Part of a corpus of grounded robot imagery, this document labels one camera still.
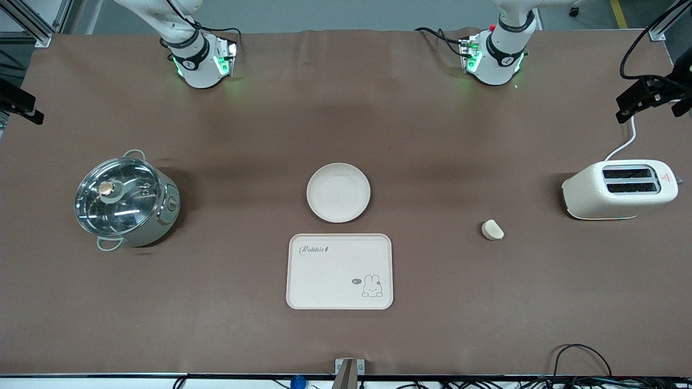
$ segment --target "pot lid knob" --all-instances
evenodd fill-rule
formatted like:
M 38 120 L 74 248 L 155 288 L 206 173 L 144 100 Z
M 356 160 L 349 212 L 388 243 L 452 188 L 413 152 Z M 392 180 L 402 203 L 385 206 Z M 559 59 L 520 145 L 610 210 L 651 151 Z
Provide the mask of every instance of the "pot lid knob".
M 98 193 L 102 196 L 108 196 L 116 189 L 112 182 L 106 181 L 98 186 Z

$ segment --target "white tray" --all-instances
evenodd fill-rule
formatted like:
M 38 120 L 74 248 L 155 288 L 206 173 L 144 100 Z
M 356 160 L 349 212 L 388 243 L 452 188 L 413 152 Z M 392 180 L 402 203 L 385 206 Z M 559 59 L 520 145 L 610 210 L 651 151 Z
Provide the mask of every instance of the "white tray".
M 293 309 L 387 309 L 392 242 L 383 234 L 298 234 L 289 243 L 286 302 Z

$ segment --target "pot handle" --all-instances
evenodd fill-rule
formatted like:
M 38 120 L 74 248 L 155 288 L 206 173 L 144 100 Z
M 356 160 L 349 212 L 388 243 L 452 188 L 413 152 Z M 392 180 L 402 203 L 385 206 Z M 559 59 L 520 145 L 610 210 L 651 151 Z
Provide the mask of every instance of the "pot handle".
M 120 248 L 122 246 L 122 243 L 125 241 L 124 237 L 119 237 L 119 238 L 109 238 L 109 237 L 97 237 L 96 238 L 96 246 L 98 247 L 99 250 L 101 251 L 114 251 Z M 117 242 L 117 244 L 111 248 L 105 248 L 103 246 L 103 242 Z
M 144 155 L 144 152 L 143 152 L 142 150 L 140 150 L 140 149 L 127 150 L 127 151 L 125 152 L 125 154 L 123 154 L 122 156 L 123 156 L 123 157 L 125 157 L 125 156 L 131 156 L 132 154 L 142 154 L 142 161 L 146 161 L 146 160 L 147 160 L 147 156 L 145 156 L 145 155 Z

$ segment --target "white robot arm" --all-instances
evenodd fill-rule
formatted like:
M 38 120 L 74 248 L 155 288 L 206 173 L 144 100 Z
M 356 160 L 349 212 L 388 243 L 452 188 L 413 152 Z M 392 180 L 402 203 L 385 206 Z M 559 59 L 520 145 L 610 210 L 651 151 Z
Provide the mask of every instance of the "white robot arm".
M 233 71 L 236 43 L 202 32 L 194 26 L 191 15 L 202 7 L 202 0 L 115 2 L 134 12 L 159 33 L 173 53 L 178 74 L 191 87 L 213 87 Z
M 500 20 L 493 30 L 469 37 L 462 46 L 462 66 L 485 84 L 501 85 L 519 71 L 526 43 L 536 31 L 533 9 L 560 6 L 574 0 L 492 0 L 500 9 Z

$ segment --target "white power cord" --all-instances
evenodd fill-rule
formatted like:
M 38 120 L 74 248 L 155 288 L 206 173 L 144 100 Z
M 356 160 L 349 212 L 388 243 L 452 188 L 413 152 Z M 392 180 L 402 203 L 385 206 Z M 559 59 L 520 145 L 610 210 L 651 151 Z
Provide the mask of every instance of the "white power cord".
M 604 159 L 604 161 L 608 161 L 609 159 L 612 158 L 615 154 L 617 154 L 620 150 L 624 149 L 625 147 L 629 146 L 632 142 L 635 141 L 635 138 L 637 137 L 637 128 L 635 127 L 635 117 L 632 115 L 630 118 L 630 128 L 632 129 L 632 138 L 630 138 L 629 141 L 627 141 L 624 145 L 618 147 L 617 149 L 613 150 L 608 156 Z

